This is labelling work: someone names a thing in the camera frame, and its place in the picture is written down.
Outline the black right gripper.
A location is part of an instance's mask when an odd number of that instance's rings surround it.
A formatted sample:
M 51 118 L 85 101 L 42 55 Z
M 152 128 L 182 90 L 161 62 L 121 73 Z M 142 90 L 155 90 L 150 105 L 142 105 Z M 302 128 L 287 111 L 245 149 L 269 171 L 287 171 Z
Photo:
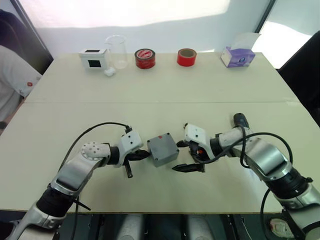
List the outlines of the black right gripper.
M 207 152 L 199 146 L 198 143 L 191 141 L 190 143 L 187 141 L 180 140 L 176 143 L 178 148 L 186 148 L 189 147 L 189 153 L 193 158 L 193 164 L 178 164 L 172 168 L 172 170 L 176 172 L 182 173 L 191 173 L 191 172 L 205 172 L 205 161 L 209 160 Z

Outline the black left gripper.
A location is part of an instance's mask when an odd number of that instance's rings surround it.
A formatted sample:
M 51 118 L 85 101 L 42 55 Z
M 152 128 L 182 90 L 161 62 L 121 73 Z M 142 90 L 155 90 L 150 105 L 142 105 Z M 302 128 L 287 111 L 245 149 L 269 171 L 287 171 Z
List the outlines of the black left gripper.
M 134 153 L 129 153 L 123 161 L 123 166 L 125 167 L 125 171 L 127 174 L 127 177 L 130 179 L 133 177 L 130 161 L 142 161 L 147 159 L 150 156 L 150 153 L 146 150 L 137 150 Z

